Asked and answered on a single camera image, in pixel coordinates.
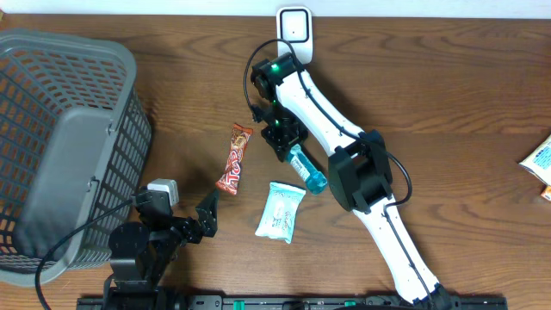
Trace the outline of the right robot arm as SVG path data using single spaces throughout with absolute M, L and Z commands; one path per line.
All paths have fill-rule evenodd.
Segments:
M 261 135 L 280 161 L 312 135 L 328 157 L 328 186 L 339 205 L 368 229 L 391 271 L 399 297 L 421 309 L 450 309 L 450 294 L 427 267 L 406 230 L 391 188 L 390 166 L 403 164 L 381 135 L 365 132 L 343 116 L 318 90 L 292 53 L 248 62 L 245 84 L 252 84 L 268 106 L 251 105 L 264 121 Z

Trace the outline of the light green tissue pack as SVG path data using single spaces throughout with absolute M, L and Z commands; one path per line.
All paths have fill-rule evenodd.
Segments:
M 255 235 L 292 243 L 298 206 L 306 191 L 278 182 L 269 184 L 269 195 Z

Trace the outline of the yellow snack bag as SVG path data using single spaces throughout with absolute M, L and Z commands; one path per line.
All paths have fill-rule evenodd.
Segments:
M 547 186 L 551 183 L 551 136 L 548 136 L 528 157 L 519 165 L 537 177 Z

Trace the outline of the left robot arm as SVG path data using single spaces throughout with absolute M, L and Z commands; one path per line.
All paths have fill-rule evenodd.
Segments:
M 139 220 L 119 225 L 108 239 L 113 274 L 105 284 L 114 286 L 104 289 L 101 308 L 185 309 L 182 294 L 158 284 L 180 248 L 216 234 L 219 198 L 217 189 L 208 194 L 195 207 L 194 219 L 176 217 L 164 191 L 144 189 L 134 195 Z

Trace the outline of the red chocolate bar wrapper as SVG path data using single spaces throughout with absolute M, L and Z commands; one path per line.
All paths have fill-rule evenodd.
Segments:
M 248 145 L 249 139 L 253 134 L 253 130 L 248 127 L 242 127 L 239 124 L 234 124 L 232 127 L 232 137 L 226 168 L 222 177 L 216 182 L 216 186 L 231 194 L 238 193 L 238 184 L 241 178 L 241 163 Z

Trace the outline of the blue mouthwash bottle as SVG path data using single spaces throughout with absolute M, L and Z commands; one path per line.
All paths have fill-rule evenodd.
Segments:
M 321 194 L 325 190 L 327 186 L 325 175 L 310 161 L 300 144 L 291 147 L 286 161 L 294 168 L 313 195 Z

